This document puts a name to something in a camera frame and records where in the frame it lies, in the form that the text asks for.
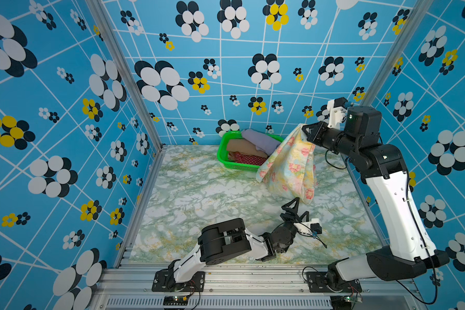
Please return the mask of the floral pastel skirt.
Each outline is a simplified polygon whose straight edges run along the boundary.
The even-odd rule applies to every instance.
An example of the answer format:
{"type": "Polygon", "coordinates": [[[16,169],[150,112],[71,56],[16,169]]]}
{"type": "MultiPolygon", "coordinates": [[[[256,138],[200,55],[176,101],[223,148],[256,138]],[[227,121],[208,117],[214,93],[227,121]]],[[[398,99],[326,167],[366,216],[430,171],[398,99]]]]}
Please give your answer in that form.
{"type": "Polygon", "coordinates": [[[317,186],[315,144],[299,124],[257,170],[256,179],[277,196],[299,198],[310,204],[317,186]]]}

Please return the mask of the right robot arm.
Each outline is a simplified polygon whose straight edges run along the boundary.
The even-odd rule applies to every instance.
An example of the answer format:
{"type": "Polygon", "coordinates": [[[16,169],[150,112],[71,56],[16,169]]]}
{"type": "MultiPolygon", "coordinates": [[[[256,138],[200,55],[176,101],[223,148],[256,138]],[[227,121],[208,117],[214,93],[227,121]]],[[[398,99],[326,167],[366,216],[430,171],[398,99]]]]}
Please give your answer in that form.
{"type": "Polygon", "coordinates": [[[372,107],[351,107],[343,130],[319,121],[304,125],[307,140],[349,158],[377,200],[390,238],[389,245],[334,262],[328,266],[327,285],[339,291],[364,278],[407,280],[449,263],[426,232],[409,192],[409,170],[399,148],[380,140],[382,114],[372,107]]]}

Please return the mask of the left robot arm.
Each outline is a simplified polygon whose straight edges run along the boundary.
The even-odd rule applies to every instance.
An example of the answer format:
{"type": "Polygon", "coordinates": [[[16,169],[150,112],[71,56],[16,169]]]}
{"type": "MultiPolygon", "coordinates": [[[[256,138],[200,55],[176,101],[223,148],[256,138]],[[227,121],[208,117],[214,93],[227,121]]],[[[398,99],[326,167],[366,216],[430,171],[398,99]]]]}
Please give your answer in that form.
{"type": "Polygon", "coordinates": [[[174,260],[167,268],[164,286],[177,288],[192,281],[193,276],[206,266],[222,264],[243,254],[266,262],[286,253],[297,235],[313,238],[320,234],[319,220],[311,219],[309,212],[298,215],[300,199],[295,198],[282,206],[282,223],[272,232],[255,235],[243,219],[235,218],[203,228],[191,252],[174,260]]]}

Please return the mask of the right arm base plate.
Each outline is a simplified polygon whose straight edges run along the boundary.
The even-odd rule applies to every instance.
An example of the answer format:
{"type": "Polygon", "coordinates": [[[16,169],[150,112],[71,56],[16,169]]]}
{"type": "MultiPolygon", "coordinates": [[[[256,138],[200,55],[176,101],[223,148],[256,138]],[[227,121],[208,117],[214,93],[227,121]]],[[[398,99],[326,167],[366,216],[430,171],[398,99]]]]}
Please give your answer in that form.
{"type": "Polygon", "coordinates": [[[336,279],[327,272],[311,271],[304,273],[309,291],[311,293],[347,293],[356,294],[362,292],[362,287],[358,280],[345,282],[336,279]]]}

